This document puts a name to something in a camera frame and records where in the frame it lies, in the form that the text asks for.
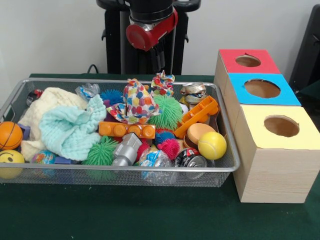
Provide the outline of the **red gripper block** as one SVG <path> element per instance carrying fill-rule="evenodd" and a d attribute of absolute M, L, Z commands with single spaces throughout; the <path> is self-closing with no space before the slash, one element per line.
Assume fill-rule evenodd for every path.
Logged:
<path fill-rule="evenodd" d="M 152 69 L 155 73 L 160 71 L 160 67 L 165 67 L 164 44 L 160 40 L 173 31 L 178 24 L 178 12 L 173 9 L 173 13 L 165 19 L 143 23 L 129 19 L 130 25 L 126 28 L 125 34 L 128 42 L 135 48 L 145 52 L 150 50 Z"/>

